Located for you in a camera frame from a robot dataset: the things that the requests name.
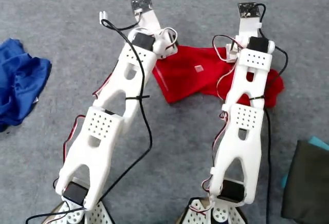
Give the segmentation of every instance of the gray felt surface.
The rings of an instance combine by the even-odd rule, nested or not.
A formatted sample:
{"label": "gray felt surface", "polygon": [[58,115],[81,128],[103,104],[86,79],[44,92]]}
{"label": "gray felt surface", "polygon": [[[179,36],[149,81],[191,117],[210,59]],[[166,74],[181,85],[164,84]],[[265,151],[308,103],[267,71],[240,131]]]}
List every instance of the gray felt surface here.
{"label": "gray felt surface", "polygon": [[[236,35],[237,3],[264,2],[264,33],[290,56],[285,91],[270,111],[273,189],[271,223],[280,217],[280,180],[297,139],[316,135],[328,142],[329,0],[153,0],[163,27],[179,33],[183,45],[210,47],[216,33]],[[74,118],[92,104],[91,93],[111,71],[123,40],[98,23],[107,10],[117,26],[133,22],[130,0],[0,0],[0,41],[20,39],[32,55],[52,61],[52,73],[33,112],[18,127],[0,134],[0,222],[23,223],[51,211],[60,197],[51,187],[62,165],[62,142]],[[284,58],[275,52],[273,68]],[[190,197],[204,196],[200,182],[209,175],[210,145],[222,123],[220,101],[194,95],[168,105],[154,78],[145,93],[145,111],[154,136],[151,153],[108,195],[105,204],[117,223],[173,223]],[[123,98],[115,102],[122,110]],[[254,203],[244,206],[249,223],[265,223],[267,128]],[[115,148],[107,185],[147,147],[141,115]],[[238,176],[239,170],[233,170]]]}

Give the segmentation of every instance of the blue fabric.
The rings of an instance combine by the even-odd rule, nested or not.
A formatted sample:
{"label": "blue fabric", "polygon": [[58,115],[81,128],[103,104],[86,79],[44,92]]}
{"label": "blue fabric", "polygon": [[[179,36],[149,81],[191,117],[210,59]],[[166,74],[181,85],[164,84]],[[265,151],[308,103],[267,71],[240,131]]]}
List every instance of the blue fabric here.
{"label": "blue fabric", "polygon": [[[312,136],[308,143],[312,144],[312,145],[315,145],[317,147],[320,147],[326,151],[329,151],[329,145],[326,144],[325,142],[323,142],[321,139],[315,137],[315,136]],[[287,184],[287,180],[288,180],[288,174],[286,174],[282,180],[281,180],[281,187],[282,188],[285,188],[286,187],[286,184]]]}
{"label": "blue fabric", "polygon": [[0,45],[0,132],[19,125],[30,113],[51,68],[49,60],[31,57],[19,40]]}

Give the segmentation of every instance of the cable tie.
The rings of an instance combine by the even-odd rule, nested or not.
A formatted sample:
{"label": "cable tie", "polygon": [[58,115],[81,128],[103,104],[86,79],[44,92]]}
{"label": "cable tie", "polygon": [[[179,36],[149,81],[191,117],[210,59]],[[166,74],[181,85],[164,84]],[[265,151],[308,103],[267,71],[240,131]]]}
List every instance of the cable tie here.
{"label": "cable tie", "polygon": [[141,101],[142,99],[149,98],[149,97],[150,97],[150,95],[146,95],[146,96],[126,97],[125,99],[126,100],[139,100],[139,101]]}
{"label": "cable tie", "polygon": [[256,100],[256,99],[265,99],[265,96],[264,95],[261,95],[259,97],[252,97],[252,98],[249,98],[249,100]]}

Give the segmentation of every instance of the red fabric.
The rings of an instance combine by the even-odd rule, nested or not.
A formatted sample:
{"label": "red fabric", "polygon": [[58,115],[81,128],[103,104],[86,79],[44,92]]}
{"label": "red fabric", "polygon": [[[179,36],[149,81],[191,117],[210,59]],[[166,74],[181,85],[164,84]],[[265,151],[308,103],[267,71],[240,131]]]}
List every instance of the red fabric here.
{"label": "red fabric", "polygon": [[[218,48],[218,51],[224,58],[225,48]],[[217,97],[217,81],[231,69],[232,65],[221,61],[213,48],[179,46],[177,54],[157,61],[153,75],[166,101],[174,103],[196,92]],[[224,77],[218,86],[218,92],[224,100],[231,88],[233,73]],[[271,69],[267,83],[277,75],[278,73]],[[252,73],[248,73],[247,78],[252,79]],[[265,91],[265,106],[274,107],[277,95],[283,89],[283,80],[279,77]],[[238,102],[250,105],[247,95],[242,95]]]}

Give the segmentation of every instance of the black wire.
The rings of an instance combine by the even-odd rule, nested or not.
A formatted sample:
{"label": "black wire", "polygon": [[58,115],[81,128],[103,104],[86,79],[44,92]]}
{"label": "black wire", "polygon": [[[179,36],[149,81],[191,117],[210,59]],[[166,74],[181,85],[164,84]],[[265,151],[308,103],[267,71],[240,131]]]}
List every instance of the black wire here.
{"label": "black wire", "polygon": [[[141,15],[139,17],[139,20],[136,24],[128,26],[131,28],[135,27],[141,20]],[[137,160],[135,160],[121,175],[119,178],[117,178],[117,180],[106,190],[106,192],[100,197],[99,202],[114,188],[114,186],[130,171],[130,169],[132,169],[141,159],[143,159],[151,150],[152,146],[153,146],[153,138],[152,138],[152,132],[151,132],[151,128],[150,125],[148,123],[148,120],[146,118],[145,112],[144,112],[144,108],[143,108],[143,103],[142,103],[142,99],[145,98],[145,96],[143,96],[143,91],[144,91],[144,83],[145,83],[145,72],[144,72],[144,68],[142,65],[142,62],[138,56],[138,53],[136,52],[133,44],[128,40],[128,38],[121,32],[122,30],[126,30],[128,27],[125,28],[117,28],[115,27],[110,21],[108,20],[101,20],[101,23],[103,26],[105,26],[106,28],[110,29],[110,30],[115,30],[117,31],[120,36],[123,37],[123,39],[129,44],[129,46],[131,47],[132,51],[134,52],[137,61],[139,63],[139,66],[141,68],[141,72],[142,72],[142,81],[141,81],[141,88],[140,88],[140,94],[138,97],[135,97],[135,99],[137,99],[139,101],[139,106],[140,106],[140,111],[142,113],[142,117],[144,119],[145,125],[148,129],[149,132],[149,137],[150,137],[150,145],[148,147],[148,149],[140,156],[137,158]],[[58,180],[55,179],[52,183],[52,187],[55,189],[55,182]],[[57,212],[57,213],[46,213],[46,214],[39,214],[39,215],[33,215],[30,216],[29,218],[26,219],[25,224],[28,224],[29,220],[35,219],[35,218],[39,218],[39,217],[45,217],[45,216],[53,216],[53,215],[61,215],[61,214],[67,214],[67,213],[72,213],[75,211],[79,211],[79,210],[84,210],[84,207],[81,208],[77,208],[77,209],[73,209],[73,210],[69,210],[69,211],[64,211],[64,212]]]}
{"label": "black wire", "polygon": [[56,189],[55,182],[56,182],[58,179],[59,179],[59,177],[57,177],[57,178],[52,182],[52,187],[53,187],[54,189]]}
{"label": "black wire", "polygon": [[[260,18],[260,23],[262,23],[262,22],[263,22],[264,15],[265,15],[265,12],[266,12],[266,6],[265,6],[265,4],[263,4],[263,3],[256,3],[256,4],[254,4],[249,10],[252,10],[252,9],[254,9],[255,7],[258,7],[258,6],[263,7],[263,12],[262,12],[262,15],[261,15],[261,18]],[[263,38],[268,39],[268,38],[264,35],[264,33],[263,33],[263,31],[262,31],[261,28],[258,29],[258,32],[259,32],[259,34],[260,34]],[[281,76],[281,74],[285,71],[285,69],[286,69],[287,66],[288,66],[289,57],[288,57],[287,52],[286,52],[285,50],[283,50],[282,48],[278,47],[278,46],[275,46],[275,49],[277,49],[278,51],[280,51],[281,53],[283,53],[284,56],[286,57],[286,60],[285,60],[284,66],[283,66],[282,69],[278,72],[278,75],[276,75],[276,76],[275,76],[275,77],[274,77],[274,78],[273,78],[273,79],[272,79],[272,80],[266,85],[265,90],[264,90],[264,95],[262,95],[262,96],[260,96],[260,97],[253,97],[253,98],[250,98],[250,100],[264,98],[264,96],[265,96],[265,91],[266,91],[268,88],[270,88],[270,87],[274,84],[274,82],[275,82],[275,81]]]}
{"label": "black wire", "polygon": [[271,162],[271,120],[266,108],[264,112],[267,118],[267,130],[268,130],[268,149],[267,149],[267,163],[268,163],[268,181],[267,181],[267,194],[266,194],[266,224],[269,224],[269,207],[271,196],[271,183],[272,183],[272,162]]}
{"label": "black wire", "polygon": [[[260,23],[263,22],[263,18],[266,12],[266,6],[263,3],[256,3],[254,4],[253,7],[250,8],[250,10],[252,10],[255,7],[261,6],[263,7],[263,12],[262,15],[260,17]],[[261,28],[258,29],[259,34],[267,39],[267,37],[264,35],[263,31]],[[278,75],[276,75],[271,82],[269,82],[269,84],[266,85],[265,90],[267,90],[268,88],[270,88],[273,83],[275,82],[275,80],[285,71],[285,69],[288,66],[288,54],[285,50],[283,50],[282,48],[275,46],[275,49],[277,49],[278,51],[282,52],[285,57],[285,63],[284,66],[282,67],[282,69],[279,71]],[[265,95],[265,90],[264,90],[264,94],[260,97],[256,97],[256,98],[250,98],[250,100],[252,99],[260,99],[260,98],[264,98]],[[267,150],[267,162],[268,162],[268,181],[267,181],[267,194],[266,194],[266,224],[269,224],[269,210],[270,210],[270,196],[271,196],[271,182],[272,182],[272,163],[271,163],[271,121],[270,121],[270,117],[268,114],[267,109],[264,107],[264,112],[266,114],[266,118],[267,118],[267,125],[268,125],[268,150]]]}
{"label": "black wire", "polygon": [[138,21],[132,25],[129,25],[127,27],[122,27],[122,28],[117,28],[115,27],[114,28],[114,25],[113,24],[108,24],[108,25],[105,25],[102,23],[103,26],[105,26],[107,29],[110,29],[110,30],[119,30],[119,31],[124,31],[124,30],[130,30],[130,29],[133,29],[135,26],[137,26],[140,22],[140,20],[142,19],[142,16],[141,14],[139,14],[139,18],[138,18]]}
{"label": "black wire", "polygon": [[30,220],[32,219],[36,219],[36,218],[40,218],[40,217],[47,217],[47,216],[53,216],[53,215],[63,215],[65,214],[64,216],[66,216],[68,213],[72,213],[72,212],[75,212],[75,211],[79,211],[79,210],[84,210],[85,208],[84,207],[81,207],[81,208],[77,208],[77,209],[73,209],[73,210],[68,210],[68,211],[63,211],[63,212],[56,212],[56,213],[46,213],[46,214],[39,214],[39,215],[33,215],[33,216],[30,216],[29,218],[27,218],[25,220],[25,224],[28,224]]}
{"label": "black wire", "polygon": [[108,20],[101,20],[101,23],[103,26],[105,26],[106,28],[108,28],[107,25],[109,25],[113,30],[115,30],[117,33],[119,33],[119,35],[128,43],[128,45],[131,47],[132,51],[134,52],[136,59],[139,63],[141,72],[142,72],[142,81],[141,81],[141,88],[140,88],[140,94],[138,97],[136,97],[136,99],[139,101],[139,106],[140,106],[140,111],[143,117],[143,120],[145,122],[145,126],[147,127],[148,133],[149,133],[149,138],[150,138],[150,144],[148,149],[140,156],[137,158],[137,160],[135,160],[120,176],[119,178],[117,178],[114,183],[105,191],[105,193],[100,197],[99,202],[103,200],[103,198],[116,186],[116,184],[141,160],[143,159],[152,149],[153,146],[153,138],[152,138],[152,132],[151,132],[151,128],[150,125],[148,123],[148,120],[146,118],[145,112],[144,112],[144,107],[143,107],[143,103],[142,103],[142,99],[143,99],[143,91],[144,91],[144,83],[145,83],[145,72],[144,72],[144,68],[143,68],[143,64],[139,58],[139,55],[137,53],[137,51],[134,48],[134,45],[129,41],[129,39],[117,28],[115,27],[110,21]]}

